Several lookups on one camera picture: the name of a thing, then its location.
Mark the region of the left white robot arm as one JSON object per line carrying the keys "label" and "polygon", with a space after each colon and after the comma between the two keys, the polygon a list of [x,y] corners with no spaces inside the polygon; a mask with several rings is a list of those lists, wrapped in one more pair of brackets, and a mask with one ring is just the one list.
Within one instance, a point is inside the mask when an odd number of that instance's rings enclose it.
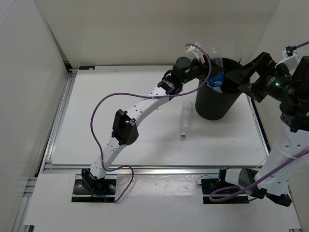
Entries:
{"label": "left white robot arm", "polygon": [[82,169],[83,186],[95,194],[103,189],[103,179],[118,154],[127,146],[133,144],[138,136],[138,126],[154,110],[169,102],[176,96],[181,96],[184,84],[194,79],[207,80],[224,69],[214,64],[208,56],[206,62],[200,59],[180,57],[167,71],[154,90],[143,96],[141,101],[128,110],[119,109],[115,113],[112,133],[107,145],[99,147],[100,156],[89,168]]}

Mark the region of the clear plastic bottle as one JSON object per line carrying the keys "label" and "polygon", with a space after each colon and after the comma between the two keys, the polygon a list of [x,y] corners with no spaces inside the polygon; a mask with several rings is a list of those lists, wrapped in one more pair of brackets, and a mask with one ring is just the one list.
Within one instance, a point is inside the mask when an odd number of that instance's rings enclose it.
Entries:
{"label": "clear plastic bottle", "polygon": [[185,141],[191,129],[193,115],[194,115],[194,104],[191,101],[185,101],[182,104],[180,123],[179,123],[179,133],[181,141]]}

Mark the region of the blue label plastic bottle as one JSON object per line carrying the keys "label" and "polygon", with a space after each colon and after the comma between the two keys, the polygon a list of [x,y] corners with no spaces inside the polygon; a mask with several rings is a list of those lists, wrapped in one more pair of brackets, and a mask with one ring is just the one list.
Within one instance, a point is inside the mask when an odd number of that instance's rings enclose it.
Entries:
{"label": "blue label plastic bottle", "polygon": [[[210,58],[215,65],[223,67],[223,56],[218,47],[213,47],[211,49]],[[210,78],[208,83],[211,89],[222,93],[221,86],[224,84],[224,72],[221,72],[213,78]]]}

